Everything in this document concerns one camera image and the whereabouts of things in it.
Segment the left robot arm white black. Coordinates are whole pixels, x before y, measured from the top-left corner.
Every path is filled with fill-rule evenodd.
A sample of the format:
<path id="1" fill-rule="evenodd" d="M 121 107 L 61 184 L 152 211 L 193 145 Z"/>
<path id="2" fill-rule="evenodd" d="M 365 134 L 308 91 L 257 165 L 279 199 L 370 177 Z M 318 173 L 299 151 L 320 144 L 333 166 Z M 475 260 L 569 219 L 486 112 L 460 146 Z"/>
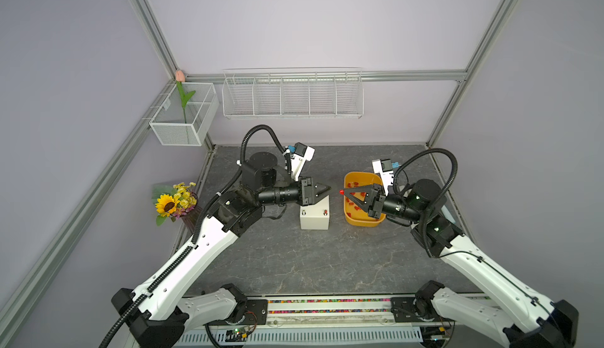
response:
<path id="1" fill-rule="evenodd" d="M 190 329 L 245 319 L 247 297 L 227 284 L 209 294 L 187 298 L 187 290 L 209 265 L 263 217 L 266 206 L 312 206 L 330 186 L 304 177 L 314 148 L 282 145 L 274 130 L 258 125 L 240 146 L 234 176 L 204 206 L 192 236 L 150 278 L 112 298 L 118 320 L 100 342 L 102 347 L 123 327 L 141 347 L 173 347 Z"/>

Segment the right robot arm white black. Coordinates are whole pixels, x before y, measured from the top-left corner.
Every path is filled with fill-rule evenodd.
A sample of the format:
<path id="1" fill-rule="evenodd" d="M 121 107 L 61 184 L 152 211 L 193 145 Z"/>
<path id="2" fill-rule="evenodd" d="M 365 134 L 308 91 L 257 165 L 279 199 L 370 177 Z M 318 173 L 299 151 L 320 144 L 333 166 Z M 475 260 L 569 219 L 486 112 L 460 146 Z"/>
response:
<path id="1" fill-rule="evenodd" d="M 444 185 L 429 179 L 400 186 L 398 176 L 429 154 L 443 154 L 451 162 Z M 344 195 L 371 218 L 387 217 L 408 225 L 415 241 L 430 258 L 455 268 L 493 302 L 488 307 L 431 280 L 415 294 L 415 313 L 423 320 L 438 317 L 459 322 L 503 347 L 573 347 L 577 342 L 579 312 L 566 300 L 552 301 L 497 264 L 441 209 L 459 165 L 451 151 L 424 150 L 400 165 L 391 189 L 380 184 L 344 188 Z"/>

